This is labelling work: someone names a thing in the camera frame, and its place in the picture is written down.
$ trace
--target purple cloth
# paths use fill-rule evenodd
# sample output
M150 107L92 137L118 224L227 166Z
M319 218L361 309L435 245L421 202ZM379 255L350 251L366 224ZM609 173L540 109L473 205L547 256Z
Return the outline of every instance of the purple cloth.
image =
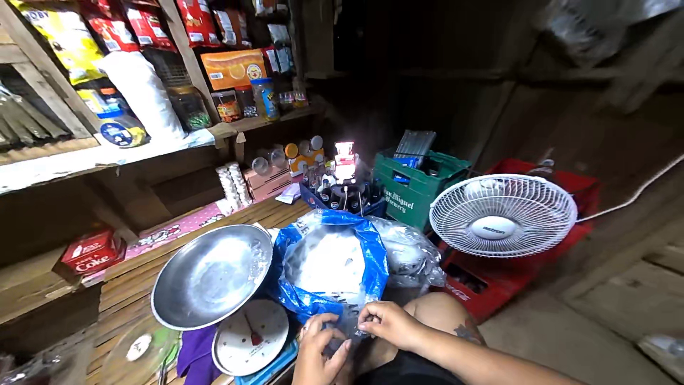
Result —
M183 332L183 345L178 354L176 369L179 377L185 377L185 385L210 385L221 375L211 358L211 344L216 328L216 325L211 325Z

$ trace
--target tattoo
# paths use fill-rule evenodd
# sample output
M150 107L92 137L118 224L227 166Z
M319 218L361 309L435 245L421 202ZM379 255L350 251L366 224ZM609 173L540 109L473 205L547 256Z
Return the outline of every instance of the tattoo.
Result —
M487 344L484 342L484 338L482 338L479 330L477 330L477 326L475 326L470 319L466 319L465 324L460 324L453 331L456 333L457 337L465 338L468 341L478 345L487 346Z

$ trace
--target hand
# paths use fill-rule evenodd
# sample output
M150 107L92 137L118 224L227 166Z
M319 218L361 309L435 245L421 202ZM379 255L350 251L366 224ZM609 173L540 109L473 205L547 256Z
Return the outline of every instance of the hand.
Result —
M333 337L346 339L338 329L322 330L325 322L335 321L337 315L325 313L312 316L304 324L292 385L329 385L342 369L352 340L340 345L330 359L323 356L323 349Z
M368 303L358 315L358 328L390 342L401 350L413 351L429 329L394 302Z

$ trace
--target shorts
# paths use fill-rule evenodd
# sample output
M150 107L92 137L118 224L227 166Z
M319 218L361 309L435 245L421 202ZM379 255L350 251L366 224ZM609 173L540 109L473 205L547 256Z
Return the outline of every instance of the shorts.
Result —
M394 360L358 376L354 385L465 385L452 372L430 360L399 350Z

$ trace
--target yellow snack bag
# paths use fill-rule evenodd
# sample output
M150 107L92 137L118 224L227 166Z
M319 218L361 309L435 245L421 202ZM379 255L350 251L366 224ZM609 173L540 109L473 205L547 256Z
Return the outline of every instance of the yellow snack bag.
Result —
M47 39L50 48L69 71L71 84L106 76L92 63L104 55L81 19L77 4L10 2Z

